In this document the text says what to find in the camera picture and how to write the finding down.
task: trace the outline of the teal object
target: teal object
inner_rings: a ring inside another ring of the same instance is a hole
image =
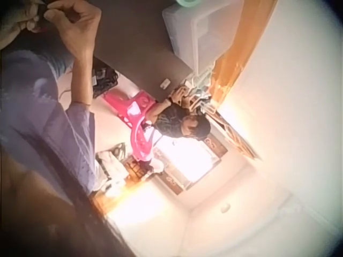
[[[202,0],[176,0],[179,5],[184,7],[193,7],[199,4]]]

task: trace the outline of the window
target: window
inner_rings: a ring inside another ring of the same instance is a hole
[[[165,172],[184,190],[220,161],[204,142],[190,138],[174,139],[160,135],[154,152],[155,157],[165,164]]]

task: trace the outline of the plastic box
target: plastic box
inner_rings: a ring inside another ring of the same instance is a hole
[[[231,47],[243,4],[244,0],[203,0],[195,7],[174,4],[163,11],[174,53],[195,75]]]

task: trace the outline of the dark table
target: dark table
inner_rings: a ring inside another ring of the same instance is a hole
[[[172,50],[162,10],[175,0],[90,0],[102,10],[95,56],[158,101],[192,70]],[[168,78],[170,86],[159,86]]]

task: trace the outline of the blue shirt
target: blue shirt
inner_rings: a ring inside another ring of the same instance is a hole
[[[17,162],[35,170],[63,197],[56,175],[37,151],[16,131],[39,135],[72,170],[86,193],[96,180],[94,115],[83,104],[65,111],[58,102],[57,83],[50,65],[30,51],[16,51],[1,63],[1,144]]]

